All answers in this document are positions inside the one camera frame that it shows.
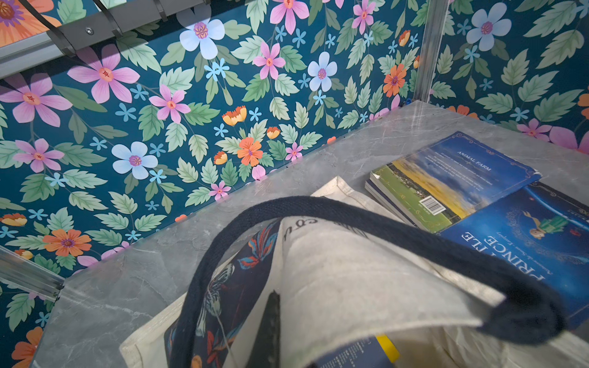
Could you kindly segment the cream canvas tote bag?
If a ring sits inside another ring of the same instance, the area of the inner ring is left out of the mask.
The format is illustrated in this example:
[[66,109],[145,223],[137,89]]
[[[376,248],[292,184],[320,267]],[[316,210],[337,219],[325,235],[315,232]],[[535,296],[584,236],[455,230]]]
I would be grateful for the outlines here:
[[555,289],[403,224],[340,178],[240,213],[187,293],[120,351],[128,367],[310,367],[379,335],[395,367],[588,365]]

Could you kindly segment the blue green Animal Farm book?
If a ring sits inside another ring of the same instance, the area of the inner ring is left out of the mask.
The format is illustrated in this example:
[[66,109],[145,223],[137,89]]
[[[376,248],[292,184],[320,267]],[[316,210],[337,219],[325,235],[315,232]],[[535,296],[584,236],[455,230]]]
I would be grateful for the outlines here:
[[541,173],[457,131],[371,171],[365,188],[402,222],[441,232],[541,179]]

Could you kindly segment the navy book white text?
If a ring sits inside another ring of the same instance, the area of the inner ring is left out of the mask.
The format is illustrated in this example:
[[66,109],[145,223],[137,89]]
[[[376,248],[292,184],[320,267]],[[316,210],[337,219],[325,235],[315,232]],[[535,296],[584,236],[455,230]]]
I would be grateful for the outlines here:
[[395,367],[395,365],[388,360],[377,338],[369,337],[318,358],[310,367],[387,368]]

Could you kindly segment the yellow spine book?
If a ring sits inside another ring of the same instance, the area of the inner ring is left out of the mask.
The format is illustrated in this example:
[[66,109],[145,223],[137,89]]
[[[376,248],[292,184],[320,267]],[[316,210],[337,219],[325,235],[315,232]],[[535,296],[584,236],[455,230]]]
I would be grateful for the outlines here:
[[391,339],[386,335],[379,335],[376,338],[377,338],[377,342],[379,343],[381,349],[383,350],[383,352],[387,356],[388,360],[391,363],[396,363],[397,360],[400,358],[400,352],[398,351],[396,346],[393,344]]

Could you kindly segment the blue green spine book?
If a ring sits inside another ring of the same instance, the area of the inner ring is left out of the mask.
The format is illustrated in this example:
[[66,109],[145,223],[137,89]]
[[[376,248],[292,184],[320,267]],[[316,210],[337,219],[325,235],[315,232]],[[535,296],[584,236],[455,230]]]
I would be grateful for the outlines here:
[[535,182],[440,235],[497,257],[560,295],[568,326],[588,319],[588,207]]

